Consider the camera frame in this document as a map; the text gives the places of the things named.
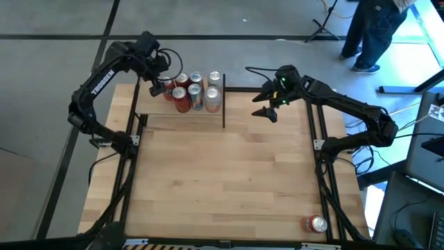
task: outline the fallen can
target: fallen can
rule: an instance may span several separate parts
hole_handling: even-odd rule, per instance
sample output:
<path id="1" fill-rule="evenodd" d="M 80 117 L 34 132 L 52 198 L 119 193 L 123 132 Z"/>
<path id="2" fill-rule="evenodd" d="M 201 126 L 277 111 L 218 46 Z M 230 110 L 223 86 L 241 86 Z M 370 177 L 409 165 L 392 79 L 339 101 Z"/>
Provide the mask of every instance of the fallen can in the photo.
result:
<path id="1" fill-rule="evenodd" d="M 165 85 L 164 97 L 167 101 L 173 101 L 174 82 L 168 76 L 159 76 L 159 81 Z"/>
<path id="2" fill-rule="evenodd" d="M 191 109 L 187 91 L 183 87 L 173 90 L 174 105 L 180 113 L 186 113 Z"/>
<path id="3" fill-rule="evenodd" d="M 205 91 L 205 107 L 210 113 L 217 113 L 221 108 L 221 93 L 217 87 L 208 87 Z"/>
<path id="4" fill-rule="evenodd" d="M 191 84 L 188 87 L 189 99 L 194 110 L 203 108 L 202 87 L 199 84 Z"/>
<path id="5" fill-rule="evenodd" d="M 319 215 L 303 217 L 301 226 L 309 233 L 324 233 L 327 230 L 327 221 Z"/>
<path id="6" fill-rule="evenodd" d="M 202 89 L 203 89 L 203 77 L 202 77 L 202 73 L 200 72 L 193 72 L 189 75 L 189 79 L 191 80 L 191 84 L 192 83 L 197 83 L 199 84 Z"/>
<path id="7" fill-rule="evenodd" d="M 174 81 L 176 82 L 177 87 L 182 87 L 186 90 L 188 90 L 188 87 L 191 84 L 191 81 L 186 73 L 179 74 Z"/>
<path id="8" fill-rule="evenodd" d="M 218 70 L 212 70 L 208 74 L 208 87 L 214 86 L 222 89 L 222 74 Z"/>

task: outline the gray floor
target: gray floor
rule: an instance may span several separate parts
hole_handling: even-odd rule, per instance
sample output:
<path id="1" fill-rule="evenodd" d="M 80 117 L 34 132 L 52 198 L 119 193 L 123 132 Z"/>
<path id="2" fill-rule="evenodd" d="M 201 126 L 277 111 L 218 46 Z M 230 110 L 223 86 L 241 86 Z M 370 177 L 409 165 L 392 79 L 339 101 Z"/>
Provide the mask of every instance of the gray floor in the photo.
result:
<path id="1" fill-rule="evenodd" d="M 110 0 L 44 4 L 0 1 L 0 33 L 102 33 L 111 6 Z M 340 0 L 336 11 L 352 15 L 355 6 Z M 311 19 L 322 19 L 324 15 L 320 1 L 131 0 L 121 2 L 111 33 L 139 34 L 149 30 L 167 35 L 309 35 L 315 29 Z M 349 19 L 332 17 L 329 27 L 336 34 L 345 35 L 349 23 Z M 396 36 L 399 40 L 424 40 L 411 13 Z M 379 61 L 381 72 L 372 76 L 353 74 L 353 59 L 336 59 L 342 42 L 169 40 L 160 44 L 180 53 L 185 72 L 220 69 L 227 74 L 230 86 L 258 87 L 264 82 L 245 71 L 245 66 L 275 68 L 293 64 L 302 74 L 325 81 L 361 101 L 385 106 L 390 112 L 418 102 L 419 98 L 383 97 L 375 91 L 378 86 L 417 85 L 440 69 L 430 48 L 422 42 L 392 44 Z M 98 41 L 0 40 L 0 147 L 28 156 L 36 164 L 20 207 L 11 215 L 17 223 L 3 240 L 27 239 L 32 235 L 67 138 L 70 95 L 88 77 L 98 45 Z M 176 70 L 174 64 L 169 74 Z M 101 122 L 105 121 L 113 86 L 134 82 L 133 73 L 121 73 L 101 93 L 94 104 Z M 394 119 L 403 125 L 415 117 L 415 110 L 411 109 Z M 353 118 L 345 116 L 345 120 L 351 122 Z M 87 194 L 87 170 L 96 157 L 88 139 L 86 135 L 78 139 L 49 237 L 77 232 Z M 396 146 L 403 148 L 405 144 L 404 140 L 396 142 Z M 390 149 L 379 151 L 391 163 L 402 158 L 402 153 L 391 153 Z M 377 160 L 376 166 L 384 165 Z"/>

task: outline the wooden tabletop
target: wooden tabletop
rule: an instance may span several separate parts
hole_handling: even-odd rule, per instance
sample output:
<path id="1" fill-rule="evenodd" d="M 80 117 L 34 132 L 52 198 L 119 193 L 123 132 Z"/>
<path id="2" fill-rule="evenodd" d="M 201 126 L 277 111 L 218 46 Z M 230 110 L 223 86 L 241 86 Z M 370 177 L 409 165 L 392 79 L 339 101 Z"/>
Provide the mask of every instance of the wooden tabletop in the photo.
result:
<path id="1" fill-rule="evenodd" d="M 133 90 L 134 85 L 116 86 L 107 127 L 125 129 Z M 129 236 L 325 241 L 325 234 L 300 226 L 302 217 L 322 214 L 305 102 L 280 108 L 272 124 L 251 116 L 263 105 L 252 103 L 254 96 L 226 93 L 226 128 L 220 116 L 148 116 L 126 222 Z M 341 113 L 328 107 L 324 113 L 329 135 L 343 137 Z M 100 149 L 97 158 L 112 152 Z M 96 165 L 79 232 L 109 204 L 118 160 Z M 334 169 L 342 208 L 368 237 L 355 169 L 339 160 Z"/>

